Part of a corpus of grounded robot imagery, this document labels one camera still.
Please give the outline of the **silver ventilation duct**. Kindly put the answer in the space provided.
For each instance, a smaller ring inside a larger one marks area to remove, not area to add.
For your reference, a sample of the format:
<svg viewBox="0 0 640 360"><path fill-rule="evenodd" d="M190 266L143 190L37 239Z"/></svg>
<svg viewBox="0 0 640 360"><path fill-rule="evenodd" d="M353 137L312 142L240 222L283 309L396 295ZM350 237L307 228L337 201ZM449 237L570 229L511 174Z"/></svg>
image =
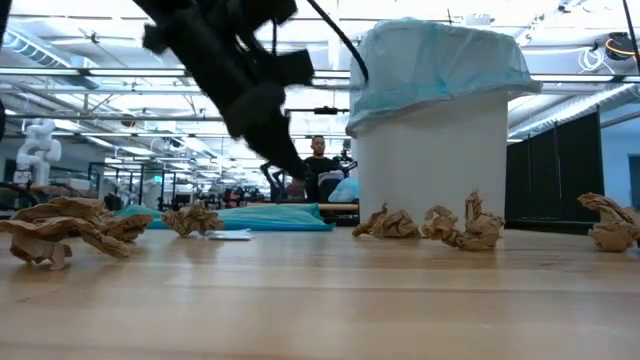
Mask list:
<svg viewBox="0 0 640 360"><path fill-rule="evenodd" d="M73 68L95 65L92 60L56 49L35 35L28 35L17 25L9 25L3 35L2 49L45 68Z"/></svg>
<svg viewBox="0 0 640 360"><path fill-rule="evenodd" d="M541 132L555 123L574 120L594 111L598 106L640 97L640 84L624 84L593 95L575 96L565 102L509 127L508 137L516 138L530 132Z"/></svg>

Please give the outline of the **black partition panels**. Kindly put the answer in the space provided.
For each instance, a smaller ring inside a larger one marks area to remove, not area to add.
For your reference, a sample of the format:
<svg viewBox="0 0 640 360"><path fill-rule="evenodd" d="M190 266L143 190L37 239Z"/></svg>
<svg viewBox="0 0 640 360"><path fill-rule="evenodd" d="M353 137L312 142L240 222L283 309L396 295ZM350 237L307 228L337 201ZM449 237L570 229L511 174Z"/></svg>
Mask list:
<svg viewBox="0 0 640 360"><path fill-rule="evenodd" d="M596 222L578 197L604 193L599 113L554 124L507 147L509 222Z"/></svg>

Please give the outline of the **white trash bin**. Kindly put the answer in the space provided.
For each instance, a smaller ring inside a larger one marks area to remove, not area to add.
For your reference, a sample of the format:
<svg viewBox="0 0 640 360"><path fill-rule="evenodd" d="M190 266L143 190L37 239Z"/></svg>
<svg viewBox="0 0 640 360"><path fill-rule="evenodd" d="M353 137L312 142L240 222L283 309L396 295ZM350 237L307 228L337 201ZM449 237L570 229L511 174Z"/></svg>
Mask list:
<svg viewBox="0 0 640 360"><path fill-rule="evenodd" d="M386 205L421 223L442 205L457 216L478 191L483 208L505 207L508 97L457 98L363 119L353 126L362 219Z"/></svg>

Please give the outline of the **teal trash bag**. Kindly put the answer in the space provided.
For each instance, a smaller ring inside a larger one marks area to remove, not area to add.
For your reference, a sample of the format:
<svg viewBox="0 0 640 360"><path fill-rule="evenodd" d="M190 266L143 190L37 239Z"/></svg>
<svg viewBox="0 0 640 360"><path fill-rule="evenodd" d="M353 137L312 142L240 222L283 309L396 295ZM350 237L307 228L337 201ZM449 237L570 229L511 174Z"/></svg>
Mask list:
<svg viewBox="0 0 640 360"><path fill-rule="evenodd" d="M223 230L250 229L253 231L332 231L334 224L326 223L318 204L279 204L246 206L215 211L224 222ZM150 229L169 229L162 221L164 212L139 205L129 205L116 216L146 214L153 217Z"/></svg>

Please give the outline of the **pale blue background bag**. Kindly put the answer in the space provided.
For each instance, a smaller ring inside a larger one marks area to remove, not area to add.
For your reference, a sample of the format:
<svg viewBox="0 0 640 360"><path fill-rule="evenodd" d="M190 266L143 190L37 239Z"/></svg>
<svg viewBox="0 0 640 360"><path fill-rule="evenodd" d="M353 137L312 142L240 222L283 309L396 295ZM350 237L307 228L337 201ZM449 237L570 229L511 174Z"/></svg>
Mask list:
<svg viewBox="0 0 640 360"><path fill-rule="evenodd" d="M359 199L359 181L354 177L340 180L331 190L328 201L331 203L351 203Z"/></svg>

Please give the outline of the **person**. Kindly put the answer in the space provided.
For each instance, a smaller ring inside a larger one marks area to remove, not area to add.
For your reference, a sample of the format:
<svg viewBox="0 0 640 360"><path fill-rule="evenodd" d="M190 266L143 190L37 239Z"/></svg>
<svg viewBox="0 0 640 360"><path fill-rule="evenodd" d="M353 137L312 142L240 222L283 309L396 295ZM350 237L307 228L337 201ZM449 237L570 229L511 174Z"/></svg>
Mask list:
<svg viewBox="0 0 640 360"><path fill-rule="evenodd" d="M345 173L337 160L325 156L325 138L312 138L313 154L304 160L309 173L304 180L293 179L286 191L290 200L311 203L328 203L329 197L338 184L345 179Z"/></svg>

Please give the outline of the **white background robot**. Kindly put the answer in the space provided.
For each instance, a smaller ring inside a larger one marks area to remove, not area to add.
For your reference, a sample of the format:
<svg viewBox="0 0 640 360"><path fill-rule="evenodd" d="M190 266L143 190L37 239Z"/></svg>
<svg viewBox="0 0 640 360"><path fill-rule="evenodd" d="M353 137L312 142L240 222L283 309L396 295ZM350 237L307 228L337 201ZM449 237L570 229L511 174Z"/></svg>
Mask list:
<svg viewBox="0 0 640 360"><path fill-rule="evenodd" d="M61 159L61 143L52 137L56 124L51 119L38 118L26 127L25 141L16 156L15 184L48 185L52 162Z"/></svg>

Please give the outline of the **small clear plastic wrapper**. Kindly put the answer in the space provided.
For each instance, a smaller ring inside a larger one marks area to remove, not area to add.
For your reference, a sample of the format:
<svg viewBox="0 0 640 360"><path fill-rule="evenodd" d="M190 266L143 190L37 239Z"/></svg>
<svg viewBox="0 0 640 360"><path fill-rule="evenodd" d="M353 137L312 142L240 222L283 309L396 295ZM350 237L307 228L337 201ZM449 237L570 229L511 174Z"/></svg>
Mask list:
<svg viewBox="0 0 640 360"><path fill-rule="evenodd" d="M252 234L249 229L242 230L212 230L208 231L204 237L212 241L250 241Z"/></svg>

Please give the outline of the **brown paper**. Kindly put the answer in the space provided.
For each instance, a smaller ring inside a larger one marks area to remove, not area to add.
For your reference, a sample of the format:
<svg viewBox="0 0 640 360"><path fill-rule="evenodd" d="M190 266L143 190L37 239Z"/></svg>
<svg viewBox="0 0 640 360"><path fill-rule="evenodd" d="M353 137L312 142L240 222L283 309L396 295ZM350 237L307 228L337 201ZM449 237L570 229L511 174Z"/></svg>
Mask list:
<svg viewBox="0 0 640 360"><path fill-rule="evenodd" d="M390 213L387 203L384 203L379 211L370 215L365 221L352 230L354 237L370 235L378 239L398 238L398 239L421 239L422 233L419 226L413 221L410 215L399 210Z"/></svg>
<svg viewBox="0 0 640 360"><path fill-rule="evenodd" d="M145 232L153 221L151 215L134 214L130 216L103 217L103 235L109 236L121 242L133 242L139 235Z"/></svg>
<svg viewBox="0 0 640 360"><path fill-rule="evenodd" d="M180 237L187 237L194 232L204 236L210 230L224 229L224 222L218 218L218 213L209 210L203 202L196 202L179 210L168 210L162 214L161 219Z"/></svg>
<svg viewBox="0 0 640 360"><path fill-rule="evenodd" d="M98 199L57 197L47 203L18 210L9 220L0 220L0 232L11 235L10 252L27 262L51 262L62 270L72 249L64 239L76 236L100 252L116 259L130 256L123 241L105 234L101 219L105 203Z"/></svg>
<svg viewBox="0 0 640 360"><path fill-rule="evenodd" d="M588 231L599 250L621 253L634 244L640 247L640 212L595 193L582 194L577 200L599 214L599 221Z"/></svg>
<svg viewBox="0 0 640 360"><path fill-rule="evenodd" d="M457 227L458 217L448 208L435 205L424 217L424 238L441 241L462 251L494 249L505 222L501 216L483 210L483 199L474 190L465 199L464 228Z"/></svg>

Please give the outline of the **long ceiling strip light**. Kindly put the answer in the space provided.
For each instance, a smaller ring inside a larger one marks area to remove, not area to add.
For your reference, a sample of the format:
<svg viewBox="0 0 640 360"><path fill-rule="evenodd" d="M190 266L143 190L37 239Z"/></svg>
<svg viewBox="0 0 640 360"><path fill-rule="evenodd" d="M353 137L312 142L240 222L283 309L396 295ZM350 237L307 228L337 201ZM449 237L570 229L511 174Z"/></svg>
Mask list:
<svg viewBox="0 0 640 360"><path fill-rule="evenodd" d="M83 76L83 77L191 77L185 69L138 69L138 68L28 68L0 67L0 75L8 76Z"/></svg>
<svg viewBox="0 0 640 360"><path fill-rule="evenodd" d="M584 74L532 74L531 78L544 83L620 83L640 84L640 75L584 75Z"/></svg>

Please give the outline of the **black background rack frame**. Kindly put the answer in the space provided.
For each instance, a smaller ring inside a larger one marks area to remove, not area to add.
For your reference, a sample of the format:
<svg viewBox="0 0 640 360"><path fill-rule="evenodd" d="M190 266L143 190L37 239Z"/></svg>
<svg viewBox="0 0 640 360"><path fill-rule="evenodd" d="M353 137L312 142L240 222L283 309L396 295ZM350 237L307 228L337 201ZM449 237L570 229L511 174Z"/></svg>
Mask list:
<svg viewBox="0 0 640 360"><path fill-rule="evenodd" d="M90 162L87 180L100 199L115 197L122 206L136 204L164 211L177 193L176 171L140 162Z"/></svg>

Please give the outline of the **light blue trash bag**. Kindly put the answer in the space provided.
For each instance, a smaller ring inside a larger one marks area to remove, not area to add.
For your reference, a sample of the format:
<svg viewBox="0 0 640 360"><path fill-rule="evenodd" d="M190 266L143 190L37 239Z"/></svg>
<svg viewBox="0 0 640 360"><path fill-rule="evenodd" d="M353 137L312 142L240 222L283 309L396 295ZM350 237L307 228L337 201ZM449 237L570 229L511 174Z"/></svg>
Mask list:
<svg viewBox="0 0 640 360"><path fill-rule="evenodd" d="M357 46L368 70L350 68L346 133L362 123L474 95L538 93L515 39L463 26L402 18L378 22Z"/></svg>

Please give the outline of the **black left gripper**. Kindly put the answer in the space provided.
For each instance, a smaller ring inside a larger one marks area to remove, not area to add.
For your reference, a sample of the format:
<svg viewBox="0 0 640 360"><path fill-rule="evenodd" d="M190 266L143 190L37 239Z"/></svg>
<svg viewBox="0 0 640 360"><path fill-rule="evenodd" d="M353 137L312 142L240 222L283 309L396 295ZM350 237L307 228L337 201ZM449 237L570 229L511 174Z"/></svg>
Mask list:
<svg viewBox="0 0 640 360"><path fill-rule="evenodd" d="M290 119L278 112L286 87L312 83L309 52L268 51L248 30L191 29L189 35L198 51L189 71L217 106L229 134L243 135L248 147L271 165L304 180L307 166L291 139Z"/></svg>

